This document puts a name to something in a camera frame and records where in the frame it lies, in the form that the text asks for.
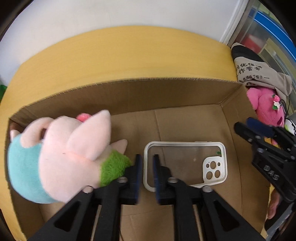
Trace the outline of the operator hand on gripper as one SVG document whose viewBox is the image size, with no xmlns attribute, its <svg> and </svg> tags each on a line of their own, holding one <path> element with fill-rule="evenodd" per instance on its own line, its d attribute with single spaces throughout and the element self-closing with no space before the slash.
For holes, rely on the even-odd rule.
<svg viewBox="0 0 296 241">
<path fill-rule="evenodd" d="M 281 195 L 274 189 L 270 196 L 270 202 L 267 209 L 267 219 L 272 219 L 281 202 Z"/>
</svg>

